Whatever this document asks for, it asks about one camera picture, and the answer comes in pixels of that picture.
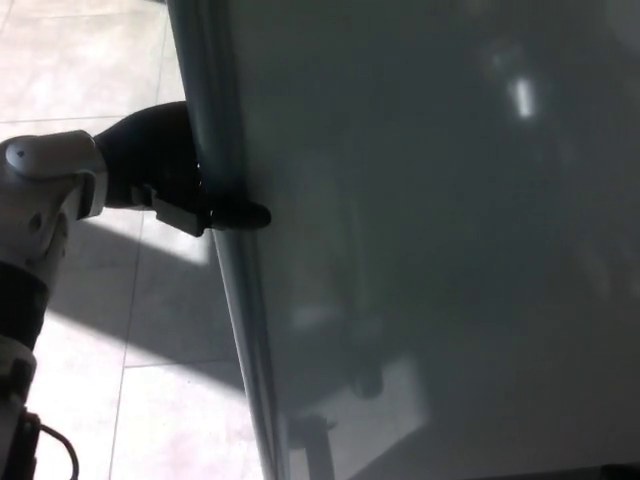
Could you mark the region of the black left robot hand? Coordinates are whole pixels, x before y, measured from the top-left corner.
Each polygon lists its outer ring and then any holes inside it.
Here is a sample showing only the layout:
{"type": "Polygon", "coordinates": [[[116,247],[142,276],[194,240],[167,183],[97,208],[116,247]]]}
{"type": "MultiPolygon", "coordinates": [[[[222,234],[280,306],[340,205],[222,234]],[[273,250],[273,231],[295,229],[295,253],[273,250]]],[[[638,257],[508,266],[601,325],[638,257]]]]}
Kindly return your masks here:
{"type": "Polygon", "coordinates": [[[211,193],[202,184],[187,103],[137,111],[94,137],[107,168],[105,206],[147,210],[192,237],[205,231],[267,227],[271,213],[243,193],[211,193]]]}

